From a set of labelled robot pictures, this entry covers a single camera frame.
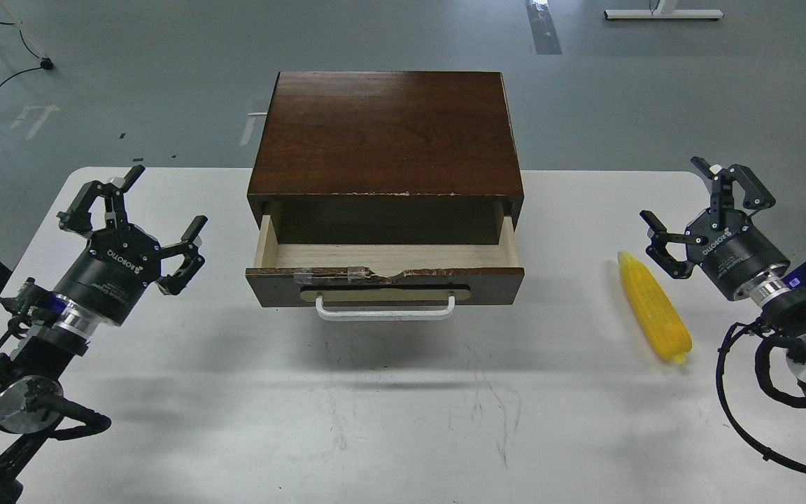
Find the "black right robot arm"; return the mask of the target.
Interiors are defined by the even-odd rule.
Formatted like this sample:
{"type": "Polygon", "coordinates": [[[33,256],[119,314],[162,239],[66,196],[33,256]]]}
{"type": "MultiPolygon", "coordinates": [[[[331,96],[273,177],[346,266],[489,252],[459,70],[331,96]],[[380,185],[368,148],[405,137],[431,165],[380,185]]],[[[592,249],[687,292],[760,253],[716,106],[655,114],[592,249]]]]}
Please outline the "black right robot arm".
{"type": "Polygon", "coordinates": [[[757,335],[754,371],[759,389],[780,404],[806,410],[806,262],[789,259],[753,223],[775,198],[749,167],[733,164],[715,169],[703,157],[691,163],[710,182],[710,201],[684,232],[675,234],[649,210],[646,254],[675,279],[699,267],[727,300],[750,299],[761,310],[751,323],[733,323],[719,349],[716,393],[736,433],[767,461],[806,473],[806,465],[781,455],[752,437],[730,411],[725,392],[726,358],[745,334],[757,335]]]}

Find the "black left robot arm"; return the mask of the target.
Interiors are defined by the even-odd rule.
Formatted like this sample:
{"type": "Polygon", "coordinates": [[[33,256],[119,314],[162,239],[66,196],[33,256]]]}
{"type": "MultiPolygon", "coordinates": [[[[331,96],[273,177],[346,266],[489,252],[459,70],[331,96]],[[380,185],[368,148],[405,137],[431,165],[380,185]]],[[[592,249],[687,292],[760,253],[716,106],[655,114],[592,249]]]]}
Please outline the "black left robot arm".
{"type": "Polygon", "coordinates": [[[29,278],[16,296],[0,297],[0,503],[18,501],[18,475],[48,440],[110,427],[108,416],[65,398],[59,382],[98,326],[121,326],[150,285],[181,293],[204,265],[204,215],[170,246],[130,223],[125,193],[143,172],[137,165],[122,178],[87,182],[58,213],[59,227],[87,243],[54,290],[29,278]]]}

